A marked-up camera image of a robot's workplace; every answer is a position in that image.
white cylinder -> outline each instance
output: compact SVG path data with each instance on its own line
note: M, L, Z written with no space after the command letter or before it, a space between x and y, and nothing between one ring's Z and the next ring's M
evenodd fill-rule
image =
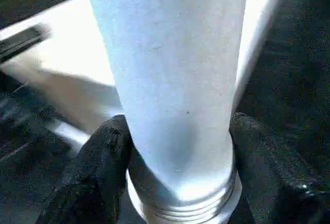
M138 151L130 177L141 201L171 220L215 215L236 175L228 128L245 0L91 3Z

